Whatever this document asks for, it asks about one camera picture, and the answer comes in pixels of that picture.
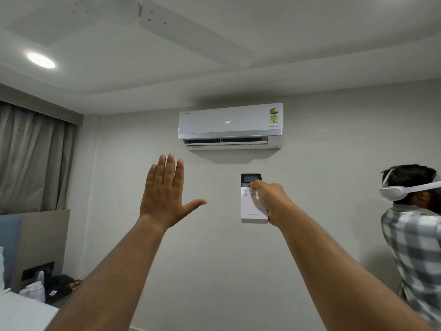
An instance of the plaid shirt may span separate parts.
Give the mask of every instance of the plaid shirt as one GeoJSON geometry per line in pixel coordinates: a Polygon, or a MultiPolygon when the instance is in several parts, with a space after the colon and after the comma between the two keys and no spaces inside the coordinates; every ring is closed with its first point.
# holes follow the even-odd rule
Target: plaid shirt
{"type": "Polygon", "coordinates": [[[441,216],[394,203],[382,216],[386,242],[403,279],[407,303],[441,330],[441,216]]]}

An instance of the remote control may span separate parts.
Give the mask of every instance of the remote control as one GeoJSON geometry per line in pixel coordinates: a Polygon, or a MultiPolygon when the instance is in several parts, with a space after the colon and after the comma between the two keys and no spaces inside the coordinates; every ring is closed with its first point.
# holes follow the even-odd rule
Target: remote control
{"type": "Polygon", "coordinates": [[[242,223],[268,223],[268,211],[259,200],[257,191],[250,188],[254,180],[262,180],[258,173],[240,175],[240,218],[242,223]]]}

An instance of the forearm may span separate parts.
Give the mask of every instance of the forearm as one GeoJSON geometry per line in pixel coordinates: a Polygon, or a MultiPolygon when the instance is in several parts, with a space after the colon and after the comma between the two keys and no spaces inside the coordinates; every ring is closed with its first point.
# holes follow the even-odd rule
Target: forearm
{"type": "Polygon", "coordinates": [[[138,220],[46,331],[127,330],[164,233],[148,219],[138,220]]]}
{"type": "Polygon", "coordinates": [[[281,212],[279,228],[329,331],[433,331],[298,207],[281,212]]]}

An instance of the man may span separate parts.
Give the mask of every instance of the man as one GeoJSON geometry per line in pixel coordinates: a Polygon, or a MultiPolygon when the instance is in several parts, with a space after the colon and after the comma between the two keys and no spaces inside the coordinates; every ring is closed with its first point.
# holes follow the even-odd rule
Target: man
{"type": "MultiPolygon", "coordinates": [[[[420,165],[393,166],[384,186],[413,187],[441,181],[420,165]]],[[[441,327],[441,188],[403,194],[382,216],[384,237],[402,277],[405,300],[425,320],[441,327]]]]}
{"type": "MultiPolygon", "coordinates": [[[[182,159],[175,171],[174,155],[169,154],[167,161],[161,155],[147,175],[135,226],[86,278],[46,331],[128,329],[163,235],[207,203],[198,199],[182,205],[183,185],[182,159]]],[[[291,202],[282,186],[259,180],[250,186],[267,207],[270,222],[281,230],[329,331],[432,330],[291,202]]]]}

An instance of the split air conditioner indoor unit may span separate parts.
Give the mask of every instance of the split air conditioner indoor unit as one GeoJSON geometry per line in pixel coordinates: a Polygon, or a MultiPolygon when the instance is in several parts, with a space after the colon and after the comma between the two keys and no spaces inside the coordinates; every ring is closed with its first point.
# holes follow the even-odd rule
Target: split air conditioner indoor unit
{"type": "Polygon", "coordinates": [[[283,103],[186,111],[178,139],[194,150],[280,149],[283,103]]]}

